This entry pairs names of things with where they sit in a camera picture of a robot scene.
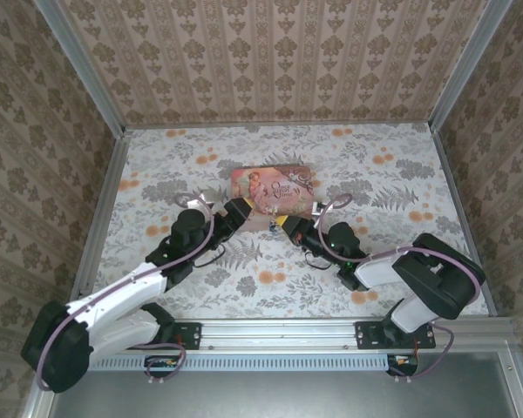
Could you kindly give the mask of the pink illustrated tin box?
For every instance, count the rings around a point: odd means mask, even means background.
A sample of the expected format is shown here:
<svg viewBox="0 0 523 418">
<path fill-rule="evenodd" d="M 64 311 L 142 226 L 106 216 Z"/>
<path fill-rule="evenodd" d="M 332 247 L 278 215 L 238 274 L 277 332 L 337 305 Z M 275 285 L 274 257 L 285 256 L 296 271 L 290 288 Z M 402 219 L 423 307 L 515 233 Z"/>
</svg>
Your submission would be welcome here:
<svg viewBox="0 0 523 418">
<path fill-rule="evenodd" d="M 298 215 L 309 212 L 314 203 L 311 170 L 306 165 L 234 169 L 231 193 L 249 199 L 263 215 Z"/>
</svg>

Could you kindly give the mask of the grey metal sheet panel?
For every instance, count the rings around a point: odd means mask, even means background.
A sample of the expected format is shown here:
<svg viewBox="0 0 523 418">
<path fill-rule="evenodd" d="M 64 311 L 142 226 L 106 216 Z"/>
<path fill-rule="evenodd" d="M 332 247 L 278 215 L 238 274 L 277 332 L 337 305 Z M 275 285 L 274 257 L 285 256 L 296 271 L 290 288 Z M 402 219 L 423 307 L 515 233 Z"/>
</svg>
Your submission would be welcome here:
<svg viewBox="0 0 523 418">
<path fill-rule="evenodd" d="M 51 418 L 517 418 L 493 354 L 449 354 L 425 377 L 385 372 L 95 372 Z"/>
</svg>

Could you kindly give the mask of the aluminium side table rail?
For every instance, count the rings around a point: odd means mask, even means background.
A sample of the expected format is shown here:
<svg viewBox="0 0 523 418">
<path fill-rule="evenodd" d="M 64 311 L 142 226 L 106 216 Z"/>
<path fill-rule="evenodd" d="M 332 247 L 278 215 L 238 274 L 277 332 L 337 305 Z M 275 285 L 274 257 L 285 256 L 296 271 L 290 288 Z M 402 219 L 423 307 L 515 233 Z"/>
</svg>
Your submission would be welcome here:
<svg viewBox="0 0 523 418">
<path fill-rule="evenodd" d="M 432 137 L 433 143 L 436 147 L 439 161 L 442 165 L 442 169 L 444 171 L 445 180 L 447 182 L 448 188 L 450 190 L 450 194 L 452 196 L 452 201 L 453 201 L 456 213 L 458 215 L 459 224 L 461 225 L 462 232 L 465 237 L 465 243 L 467 245 L 467 249 L 469 251 L 470 258 L 476 264 L 478 264 L 479 266 L 482 266 L 481 259 L 479 257 L 479 252 L 475 245 L 475 242 L 474 242 L 474 239 L 472 236 L 472 232 L 469 227 L 469 223 L 467 221 L 467 217 L 465 216 L 465 210 L 462 205 L 461 199 L 459 197 L 458 188 L 457 188 L 455 179 L 453 177 L 452 170 L 449 165 L 449 161 L 446 156 L 439 133 L 437 131 L 434 131 L 431 129 L 431 137 Z M 490 288 L 489 288 L 486 280 L 483 283 L 483 285 L 481 286 L 481 288 L 482 288 L 483 298 L 484 298 L 486 306 L 488 308 L 489 316 L 498 316 L 498 311 L 494 304 L 494 301 L 492 298 L 492 293 L 490 291 Z"/>
<path fill-rule="evenodd" d="M 112 210 L 118 194 L 119 182 L 126 164 L 130 139 L 123 132 L 115 141 L 107 167 L 105 180 L 98 197 L 92 224 L 79 261 L 69 302 L 79 300 L 92 293 L 97 279 L 101 255 L 110 225 Z"/>
</svg>

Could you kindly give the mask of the aluminium front frame rail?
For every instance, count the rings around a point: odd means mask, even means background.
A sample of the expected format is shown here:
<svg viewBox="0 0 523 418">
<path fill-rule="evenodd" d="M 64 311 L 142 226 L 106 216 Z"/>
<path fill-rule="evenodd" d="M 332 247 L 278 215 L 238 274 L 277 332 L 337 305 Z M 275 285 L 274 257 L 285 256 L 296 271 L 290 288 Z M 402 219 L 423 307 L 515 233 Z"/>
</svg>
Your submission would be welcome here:
<svg viewBox="0 0 523 418">
<path fill-rule="evenodd" d="M 409 349 L 360 349 L 357 347 L 355 323 L 362 318 L 347 319 L 269 319 L 269 320 L 192 320 L 202 325 L 200 345 L 192 353 L 208 351 L 247 353 L 338 353 L 363 351 L 372 353 L 409 353 Z M 507 318 L 462 317 L 438 320 L 432 329 L 436 346 L 461 353 L 498 352 L 506 340 L 517 343 Z"/>
</svg>

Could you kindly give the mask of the aluminium frame rail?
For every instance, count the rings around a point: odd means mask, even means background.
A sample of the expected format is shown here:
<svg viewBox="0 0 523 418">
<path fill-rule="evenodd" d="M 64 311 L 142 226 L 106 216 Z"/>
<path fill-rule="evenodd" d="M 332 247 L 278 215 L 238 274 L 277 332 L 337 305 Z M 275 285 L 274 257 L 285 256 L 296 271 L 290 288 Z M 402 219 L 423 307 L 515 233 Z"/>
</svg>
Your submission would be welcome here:
<svg viewBox="0 0 523 418">
<path fill-rule="evenodd" d="M 338 353 L 363 351 L 372 353 L 409 353 L 409 349 L 360 349 L 357 347 L 355 323 L 362 318 L 347 319 L 269 319 L 269 320 L 192 320 L 202 325 L 200 345 L 192 353 L 208 351 L 247 353 Z M 506 340 L 517 343 L 507 318 L 462 317 L 438 320 L 432 329 L 436 346 L 461 353 L 498 352 Z"/>
<path fill-rule="evenodd" d="M 39 357 L 38 365 L 42 365 L 41 371 L 36 373 L 35 379 L 31 383 L 27 402 L 22 413 L 22 418 L 50 418 L 51 411 L 57 394 L 44 381 L 44 365 L 48 350 L 44 350 Z"/>
<path fill-rule="evenodd" d="M 523 418 L 523 353 L 517 343 L 506 340 L 498 355 L 513 408 Z"/>
</svg>

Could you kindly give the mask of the aluminium corner post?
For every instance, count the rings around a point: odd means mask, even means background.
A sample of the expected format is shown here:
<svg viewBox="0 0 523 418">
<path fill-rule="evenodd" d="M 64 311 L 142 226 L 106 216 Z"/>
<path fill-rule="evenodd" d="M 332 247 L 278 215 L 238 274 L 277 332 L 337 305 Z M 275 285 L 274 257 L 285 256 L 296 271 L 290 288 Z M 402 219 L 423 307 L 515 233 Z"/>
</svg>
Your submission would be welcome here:
<svg viewBox="0 0 523 418">
<path fill-rule="evenodd" d="M 432 133 L 439 132 L 472 73 L 478 68 L 496 30 L 508 12 L 513 0 L 488 0 L 452 74 L 431 112 L 428 123 Z"/>
<path fill-rule="evenodd" d="M 34 1 L 105 123 L 116 138 L 121 138 L 124 135 L 126 124 L 110 99 L 105 84 L 92 65 L 92 58 L 86 52 L 84 44 L 78 39 L 60 2 L 58 0 Z"/>
</svg>

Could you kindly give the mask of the aluminium lower frame rail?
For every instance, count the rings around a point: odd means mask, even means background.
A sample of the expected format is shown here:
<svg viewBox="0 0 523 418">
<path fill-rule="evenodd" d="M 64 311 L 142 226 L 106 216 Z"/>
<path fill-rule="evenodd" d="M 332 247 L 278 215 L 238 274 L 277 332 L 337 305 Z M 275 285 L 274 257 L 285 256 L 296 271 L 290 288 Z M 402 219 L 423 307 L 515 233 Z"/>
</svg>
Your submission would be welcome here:
<svg viewBox="0 0 523 418">
<path fill-rule="evenodd" d="M 42 365 L 41 371 L 36 373 L 35 379 L 31 383 L 27 402 L 22 413 L 22 418 L 50 418 L 51 411 L 57 394 L 44 381 L 44 365 L 48 350 L 44 350 L 39 357 L 38 365 Z"/>
<path fill-rule="evenodd" d="M 523 418 L 523 353 L 517 343 L 506 340 L 498 355 L 513 408 Z"/>
</svg>

